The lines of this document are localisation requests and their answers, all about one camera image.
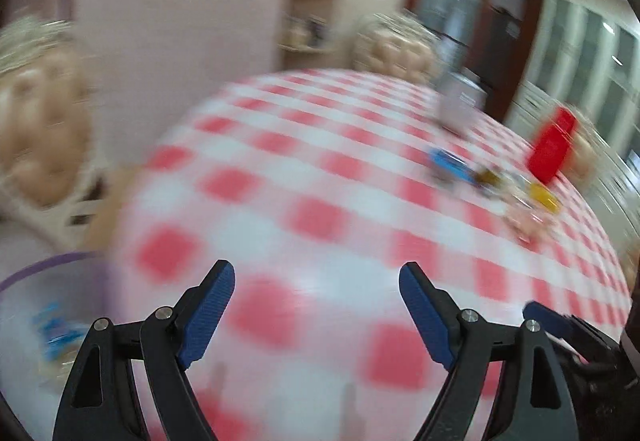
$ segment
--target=shelf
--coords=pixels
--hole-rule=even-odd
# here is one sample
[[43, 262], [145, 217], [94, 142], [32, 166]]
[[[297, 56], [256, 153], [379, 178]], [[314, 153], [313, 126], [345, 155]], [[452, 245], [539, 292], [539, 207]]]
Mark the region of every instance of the shelf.
[[324, 55], [326, 53], [330, 53], [332, 50], [329, 47], [291, 47], [284, 44], [279, 44], [278, 47], [283, 51], [287, 51], [289, 53], [306, 53], [308, 55]]

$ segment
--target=checkered tablecloth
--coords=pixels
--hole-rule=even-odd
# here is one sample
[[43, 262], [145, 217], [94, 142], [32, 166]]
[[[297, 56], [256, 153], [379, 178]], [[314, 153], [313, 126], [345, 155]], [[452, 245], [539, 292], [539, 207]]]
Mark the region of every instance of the checkered tablecloth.
[[[227, 85], [158, 147], [120, 229], [114, 316], [143, 319], [217, 259], [234, 264], [236, 292], [188, 371], [221, 441], [412, 440], [446, 373], [400, 297], [406, 261], [490, 321], [519, 325], [536, 299], [619, 337], [625, 281], [578, 192], [555, 182], [556, 238], [521, 246], [500, 202], [438, 188], [425, 154], [522, 169], [528, 145], [485, 115], [453, 137], [432, 120], [437, 97], [354, 71], [271, 74]], [[497, 377], [492, 364], [470, 439]]]

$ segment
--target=red object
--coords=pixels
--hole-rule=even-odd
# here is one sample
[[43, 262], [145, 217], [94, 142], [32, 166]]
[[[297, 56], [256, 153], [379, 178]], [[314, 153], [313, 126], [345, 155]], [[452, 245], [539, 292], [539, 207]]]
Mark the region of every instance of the red object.
[[571, 133], [576, 122], [570, 110], [559, 107], [554, 118], [538, 135], [527, 160], [527, 168], [543, 185], [548, 185], [556, 177], [571, 150]]

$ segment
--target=blue gripper pad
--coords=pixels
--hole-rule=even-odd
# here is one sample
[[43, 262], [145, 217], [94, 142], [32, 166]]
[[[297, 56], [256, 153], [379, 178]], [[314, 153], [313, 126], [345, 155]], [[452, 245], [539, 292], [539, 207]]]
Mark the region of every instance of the blue gripper pad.
[[527, 302], [522, 309], [522, 317], [525, 320], [539, 322], [543, 329], [556, 338], [569, 339], [571, 336], [571, 324], [569, 320], [554, 310], [532, 300]]
[[234, 267], [227, 262], [184, 327], [182, 347], [178, 352], [178, 361], [184, 370], [203, 357], [235, 286]]
[[455, 356], [449, 348], [447, 326], [408, 266], [404, 265], [400, 269], [398, 283], [404, 305], [414, 320], [431, 360], [441, 363], [445, 369], [449, 370], [455, 361]]

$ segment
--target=pink wall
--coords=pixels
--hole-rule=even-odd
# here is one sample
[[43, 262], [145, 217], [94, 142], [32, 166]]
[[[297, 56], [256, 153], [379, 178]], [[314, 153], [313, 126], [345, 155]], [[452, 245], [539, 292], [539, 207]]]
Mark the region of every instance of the pink wall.
[[98, 56], [97, 113], [107, 154], [142, 161], [220, 86], [273, 70], [282, 0], [76, 0]]

